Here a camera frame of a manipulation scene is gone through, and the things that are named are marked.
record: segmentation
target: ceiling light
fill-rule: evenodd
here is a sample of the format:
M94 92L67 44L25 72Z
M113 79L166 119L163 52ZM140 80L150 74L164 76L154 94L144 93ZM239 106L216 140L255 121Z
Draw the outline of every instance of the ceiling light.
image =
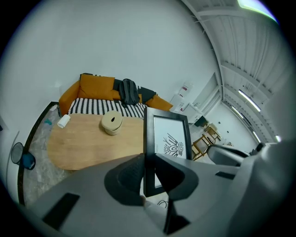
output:
M273 19L275 22L278 22L272 13L258 0L238 0L238 3L241 8L261 13Z
M242 119L244 119L244 117L240 114L240 112L238 112L233 106L232 106L232 108L234 109L234 111L235 111L238 115L241 116Z
M248 97L245 93L243 93L241 90L239 90L239 93L243 96L243 97L245 97L257 110L258 110L258 112L260 112L261 111L261 109L259 108L259 106L258 105L256 105L256 103L250 98L250 97Z
M254 131L253 131L253 133L254 133L255 137L257 138L258 142L261 142L261 141L259 140L259 137L257 136L257 134L256 134Z
M276 135L276 139L278 142L280 142L282 140L282 138L279 135Z

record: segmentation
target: striped blanket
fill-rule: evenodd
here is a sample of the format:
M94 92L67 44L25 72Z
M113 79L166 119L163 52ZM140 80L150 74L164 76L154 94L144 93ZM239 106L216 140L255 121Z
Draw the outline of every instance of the striped blanket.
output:
M85 114L101 114L104 115L110 110L116 110L124 117L144 117L144 109L147 107L144 104L138 103L135 106L127 105L126 108L122 106L119 100L95 100L77 98L72 102L68 114L85 113Z

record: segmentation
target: black bag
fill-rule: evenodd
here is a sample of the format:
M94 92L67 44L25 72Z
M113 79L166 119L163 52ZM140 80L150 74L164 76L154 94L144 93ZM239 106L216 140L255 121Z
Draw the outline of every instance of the black bag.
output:
M140 101L136 84L130 79L124 79L120 82L119 95L123 106L135 105Z

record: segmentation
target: white cabinet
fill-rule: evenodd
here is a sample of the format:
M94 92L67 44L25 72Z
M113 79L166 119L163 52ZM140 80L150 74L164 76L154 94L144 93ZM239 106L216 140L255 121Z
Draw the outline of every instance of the white cabinet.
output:
M174 95L170 103L173 105L170 109L170 111L173 113L182 113L182 108L184 108L188 104L188 102L186 102L184 98L182 98L178 94Z
M198 108L194 107L193 104L188 104L182 114L187 116L189 124L195 123L203 115L203 113Z

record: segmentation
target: desk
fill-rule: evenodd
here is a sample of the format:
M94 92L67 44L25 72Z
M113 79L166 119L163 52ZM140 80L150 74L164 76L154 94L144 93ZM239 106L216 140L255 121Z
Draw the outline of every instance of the desk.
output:
M55 124L47 152L59 168L78 170L120 157L143 152L143 120L123 117L119 134L107 134L100 122L102 115L70 114L63 129Z

